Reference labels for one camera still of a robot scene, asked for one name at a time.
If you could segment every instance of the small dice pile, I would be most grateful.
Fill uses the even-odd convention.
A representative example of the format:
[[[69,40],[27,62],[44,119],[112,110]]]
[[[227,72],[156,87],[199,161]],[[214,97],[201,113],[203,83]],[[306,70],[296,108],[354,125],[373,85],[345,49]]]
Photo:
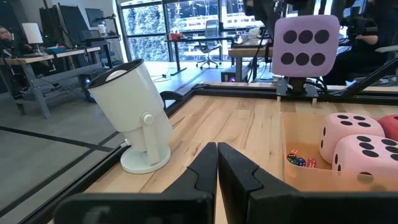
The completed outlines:
[[[301,167],[309,167],[309,168],[315,168],[317,166],[317,161],[313,158],[308,158],[308,163],[305,162],[304,158],[297,157],[297,150],[292,150],[289,155],[287,155],[287,160],[296,166],[301,166]]]

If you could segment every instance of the office chair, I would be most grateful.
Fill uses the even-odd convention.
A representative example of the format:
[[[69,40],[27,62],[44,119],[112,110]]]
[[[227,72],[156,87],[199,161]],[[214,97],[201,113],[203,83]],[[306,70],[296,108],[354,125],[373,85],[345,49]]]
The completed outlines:
[[[218,35],[218,20],[213,19],[206,21],[205,37],[215,37],[217,35]],[[211,59],[210,52],[219,49],[221,47],[221,42],[218,40],[211,40],[211,41],[204,41],[204,43],[205,44],[203,45],[202,42],[199,42],[199,45],[195,46],[195,48],[199,48],[202,53],[207,54],[206,59],[197,62],[197,66],[199,63],[203,62],[202,65],[200,66],[200,69],[203,69],[203,65],[206,63],[209,65],[209,67],[210,63],[213,63],[216,65],[216,68],[218,68],[217,62],[221,64],[221,61],[217,59]]]

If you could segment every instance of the large pink die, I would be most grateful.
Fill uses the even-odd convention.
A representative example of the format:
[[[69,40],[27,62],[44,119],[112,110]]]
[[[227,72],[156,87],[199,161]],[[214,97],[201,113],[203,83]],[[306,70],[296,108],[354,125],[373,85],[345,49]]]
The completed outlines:
[[[338,19],[331,15],[279,19],[275,24],[272,72],[288,77],[327,75],[336,59],[339,29]]]
[[[383,128],[373,118],[354,113],[330,114],[325,121],[319,145],[322,158],[331,164],[338,141],[352,134],[384,137]]]
[[[340,140],[332,169],[356,174],[396,177],[398,142],[379,136],[355,134]]]

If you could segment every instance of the white lamp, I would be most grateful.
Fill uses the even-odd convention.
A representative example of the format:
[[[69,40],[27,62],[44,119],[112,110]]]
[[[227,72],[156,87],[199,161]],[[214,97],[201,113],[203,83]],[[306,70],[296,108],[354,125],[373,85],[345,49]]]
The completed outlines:
[[[173,127],[143,59],[124,63],[98,76],[87,86],[98,106],[131,148],[121,157],[127,172],[143,174],[170,159],[167,145]]]
[[[39,26],[36,23],[23,23],[22,27],[24,28],[28,43],[35,44],[38,53],[40,53],[39,44],[43,44],[43,38]]]

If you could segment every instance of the spotlight base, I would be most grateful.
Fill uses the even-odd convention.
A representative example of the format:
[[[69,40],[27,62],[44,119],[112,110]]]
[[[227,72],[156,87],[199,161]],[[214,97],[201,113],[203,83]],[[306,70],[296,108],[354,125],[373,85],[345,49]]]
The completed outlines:
[[[131,146],[120,158],[120,163],[126,172],[132,174],[146,174],[160,169],[170,160],[171,152],[168,145],[159,147],[160,161],[149,165],[148,153],[139,152],[134,146]]]

